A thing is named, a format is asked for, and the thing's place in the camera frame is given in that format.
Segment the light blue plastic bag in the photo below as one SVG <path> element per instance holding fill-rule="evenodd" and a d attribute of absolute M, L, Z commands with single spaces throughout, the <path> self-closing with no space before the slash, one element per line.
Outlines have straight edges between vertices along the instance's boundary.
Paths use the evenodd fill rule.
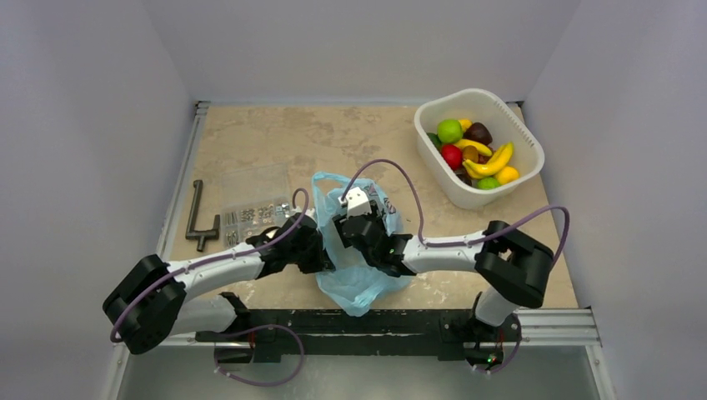
<path fill-rule="evenodd" d="M 406 288 L 411 277 L 391 277 L 369 266 L 355 249 L 345 248 L 333 224 L 343 216 L 339 199 L 350 178 L 330 172 L 316 172 L 311 179 L 315 219 L 323 236 L 323 249 L 333 262 L 332 272 L 318 272 L 319 289 L 349 316 L 361 317 L 374 301 Z"/>

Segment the brown fake kiwi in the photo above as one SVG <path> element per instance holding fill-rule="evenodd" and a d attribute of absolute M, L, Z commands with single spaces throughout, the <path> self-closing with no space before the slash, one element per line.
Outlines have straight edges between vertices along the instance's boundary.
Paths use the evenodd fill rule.
<path fill-rule="evenodd" d="M 479 162 L 479 150 L 474 146 L 466 146 L 462 149 L 462 157 L 464 161 L 472 163 Z"/>

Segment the green fake apple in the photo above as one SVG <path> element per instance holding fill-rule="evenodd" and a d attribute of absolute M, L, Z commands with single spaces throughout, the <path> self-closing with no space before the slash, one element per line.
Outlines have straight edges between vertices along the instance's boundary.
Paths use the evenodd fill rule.
<path fill-rule="evenodd" d="M 437 125 L 437 136 L 443 144 L 453 144 L 462 139 L 464 129 L 459 120 L 445 119 Z"/>

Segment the yellow fake banana bunch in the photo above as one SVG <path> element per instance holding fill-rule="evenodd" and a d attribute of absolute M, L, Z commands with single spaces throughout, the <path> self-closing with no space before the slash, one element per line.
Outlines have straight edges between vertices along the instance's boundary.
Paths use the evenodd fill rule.
<path fill-rule="evenodd" d="M 464 160 L 462 165 L 467 174 L 474 179 L 490 177 L 506 167 L 514 155 L 514 144 L 507 142 L 502 145 L 486 163 Z"/>

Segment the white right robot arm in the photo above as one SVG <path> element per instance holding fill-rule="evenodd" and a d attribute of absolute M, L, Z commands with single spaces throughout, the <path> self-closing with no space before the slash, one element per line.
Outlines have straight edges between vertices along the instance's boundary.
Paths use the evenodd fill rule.
<path fill-rule="evenodd" d="M 466 236 L 421 239 L 412 234 L 390 233 L 375 207 L 332 219 L 338 239 L 353 248 L 366 265 L 394 278 L 433 271 L 479 274 L 489 285 L 468 317 L 469 331 L 487 339 L 518 308 L 540 308 L 554 252 L 518 230 L 494 220 Z"/>

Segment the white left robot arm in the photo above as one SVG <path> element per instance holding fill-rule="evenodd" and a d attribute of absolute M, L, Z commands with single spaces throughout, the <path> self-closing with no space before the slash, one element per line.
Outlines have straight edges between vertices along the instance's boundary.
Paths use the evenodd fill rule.
<path fill-rule="evenodd" d="M 164 261 L 156 254 L 143 257 L 103 302 L 103 312 L 113 325 L 110 340 L 124 343 L 135 355 L 190 331 L 219 332 L 237 341 L 248 332 L 247 316 L 225 295 L 206 302 L 198 297 L 280 273 L 289 264 L 302 273 L 332 265 L 313 209 L 211 256 L 182 261 Z"/>

